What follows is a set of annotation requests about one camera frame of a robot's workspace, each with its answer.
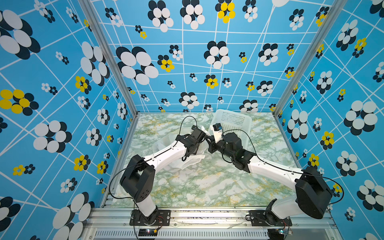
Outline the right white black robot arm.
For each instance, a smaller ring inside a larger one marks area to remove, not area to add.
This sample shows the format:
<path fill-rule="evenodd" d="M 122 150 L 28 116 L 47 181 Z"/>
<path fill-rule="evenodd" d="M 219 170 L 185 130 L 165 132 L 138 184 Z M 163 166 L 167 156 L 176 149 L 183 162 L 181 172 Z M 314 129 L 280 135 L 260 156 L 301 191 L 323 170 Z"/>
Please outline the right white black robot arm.
<path fill-rule="evenodd" d="M 210 153 L 219 152 L 230 158 L 237 169 L 272 179 L 295 192 L 290 197 L 271 200 L 262 217 L 269 225 L 301 214 L 313 219 L 323 218 L 333 194 L 315 168 L 292 168 L 267 161 L 244 149 L 235 133 L 228 133 L 218 141 L 214 137 L 206 137 L 206 141 Z"/>

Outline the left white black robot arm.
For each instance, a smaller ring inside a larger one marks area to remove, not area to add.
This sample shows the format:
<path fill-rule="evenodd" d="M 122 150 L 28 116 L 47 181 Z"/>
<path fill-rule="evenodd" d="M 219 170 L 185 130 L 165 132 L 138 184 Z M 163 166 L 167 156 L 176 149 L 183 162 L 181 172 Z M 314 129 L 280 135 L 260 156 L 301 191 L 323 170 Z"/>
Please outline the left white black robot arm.
<path fill-rule="evenodd" d="M 177 135 L 164 149 L 145 157 L 135 155 L 131 158 L 119 184 L 133 198 L 144 218 L 157 216 L 158 207 L 151 197 L 156 174 L 174 161 L 187 160 L 191 155 L 195 155 L 205 137 L 204 131 L 193 126 L 190 134 Z"/>

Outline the white plastic bag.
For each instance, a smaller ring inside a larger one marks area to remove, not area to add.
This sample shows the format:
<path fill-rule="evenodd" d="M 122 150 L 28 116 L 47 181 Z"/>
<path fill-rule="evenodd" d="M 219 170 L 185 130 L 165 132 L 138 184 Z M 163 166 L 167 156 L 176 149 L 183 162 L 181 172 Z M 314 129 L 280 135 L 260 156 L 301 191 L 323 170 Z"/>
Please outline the white plastic bag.
<path fill-rule="evenodd" d="M 153 143 L 152 149 L 153 153 L 156 153 L 165 147 L 169 146 L 172 142 L 175 141 L 176 136 L 178 134 L 179 130 L 171 131 L 169 134 L 165 135 L 164 137 L 160 138 L 156 142 Z M 167 168 L 170 169 L 180 169 L 183 170 L 189 166 L 195 165 L 199 163 L 202 159 L 205 158 L 205 153 L 208 149 L 209 145 L 206 141 L 202 142 L 199 145 L 198 151 L 196 155 L 190 155 L 186 158 L 186 160 L 183 162 L 181 158 L 173 161 L 170 163 Z"/>

